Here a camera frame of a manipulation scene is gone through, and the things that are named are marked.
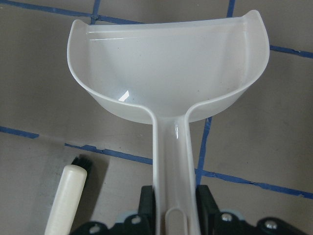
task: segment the dustpan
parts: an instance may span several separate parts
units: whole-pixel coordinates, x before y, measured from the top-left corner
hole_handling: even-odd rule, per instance
[[[189,123],[233,104],[268,58],[255,10],[180,23],[74,21],[67,60],[76,81],[109,112],[153,125],[157,235],[200,235]]]

